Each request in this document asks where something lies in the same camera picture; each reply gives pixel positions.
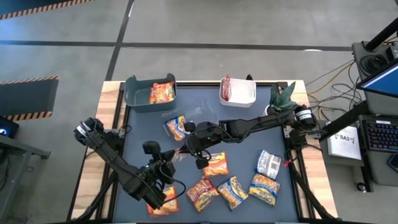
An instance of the striped floor mat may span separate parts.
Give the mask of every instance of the striped floor mat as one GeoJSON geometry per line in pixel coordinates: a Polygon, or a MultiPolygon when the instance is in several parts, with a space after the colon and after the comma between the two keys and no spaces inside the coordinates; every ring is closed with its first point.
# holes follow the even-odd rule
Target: striped floor mat
{"type": "Polygon", "coordinates": [[[11,120],[48,118],[53,114],[59,77],[0,82],[0,116],[11,120]]]}

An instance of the keyboard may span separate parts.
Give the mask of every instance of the keyboard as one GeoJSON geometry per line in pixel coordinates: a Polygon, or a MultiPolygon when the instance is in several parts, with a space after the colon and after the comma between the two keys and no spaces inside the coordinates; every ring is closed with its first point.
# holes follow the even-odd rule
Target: keyboard
{"type": "Polygon", "coordinates": [[[365,117],[360,121],[367,148],[373,151],[398,152],[398,119],[365,117]]]}

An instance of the black keyboard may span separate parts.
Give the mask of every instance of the black keyboard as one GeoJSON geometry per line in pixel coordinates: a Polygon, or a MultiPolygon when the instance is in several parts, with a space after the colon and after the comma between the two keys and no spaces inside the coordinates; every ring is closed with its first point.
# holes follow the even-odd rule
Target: black keyboard
{"type": "Polygon", "coordinates": [[[364,124],[370,150],[398,152],[398,123],[367,120],[364,124]]]}

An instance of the white snack bag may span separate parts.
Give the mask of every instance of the white snack bag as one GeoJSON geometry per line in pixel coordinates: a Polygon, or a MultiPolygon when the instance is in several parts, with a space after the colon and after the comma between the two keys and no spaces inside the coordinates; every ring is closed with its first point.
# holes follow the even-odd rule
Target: white snack bag
{"type": "Polygon", "coordinates": [[[280,167],[281,158],[269,154],[267,151],[261,151],[260,158],[257,162],[257,172],[275,180],[280,167]]]}

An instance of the yellow black hazard tape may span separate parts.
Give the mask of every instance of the yellow black hazard tape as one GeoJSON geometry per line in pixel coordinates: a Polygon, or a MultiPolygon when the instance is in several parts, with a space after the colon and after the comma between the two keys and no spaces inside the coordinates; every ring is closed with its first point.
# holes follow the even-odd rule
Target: yellow black hazard tape
{"type": "Polygon", "coordinates": [[[65,2],[61,2],[58,4],[51,4],[49,6],[42,6],[42,7],[36,7],[33,9],[26,9],[23,11],[17,11],[17,12],[10,12],[9,14],[4,14],[4,15],[0,15],[0,20],[2,19],[10,19],[13,17],[18,17],[18,16],[25,16],[25,15],[29,15],[29,14],[33,14],[33,13],[37,13],[37,12],[45,12],[45,11],[49,11],[52,9],[59,9],[62,7],[67,7],[67,6],[73,6],[76,4],[80,4],[80,3],[84,3],[84,2],[90,2],[90,1],[94,1],[94,0],[72,0],[72,1],[65,1],[65,2]]]}
{"type": "MultiPolygon", "coordinates": [[[[59,80],[59,77],[52,76],[52,77],[31,78],[31,79],[26,79],[26,80],[4,81],[4,82],[0,82],[0,86],[8,85],[8,84],[17,84],[17,83],[41,82],[41,81],[46,81],[46,80],[59,80]]],[[[51,115],[52,115],[52,110],[48,110],[48,111],[40,111],[40,112],[35,112],[35,113],[6,115],[3,117],[10,121],[20,121],[20,120],[26,120],[26,119],[48,118],[51,115]]]]}
{"type": "Polygon", "coordinates": [[[17,114],[5,116],[10,121],[21,121],[25,119],[37,119],[37,118],[48,118],[52,115],[52,111],[43,111],[29,114],[17,114]]]}
{"type": "Polygon", "coordinates": [[[24,83],[24,82],[37,82],[37,81],[44,81],[44,80],[58,80],[58,76],[54,77],[40,77],[40,78],[31,78],[27,80],[13,80],[13,81],[3,81],[0,82],[0,85],[7,85],[7,84],[16,84],[16,83],[24,83]]]}

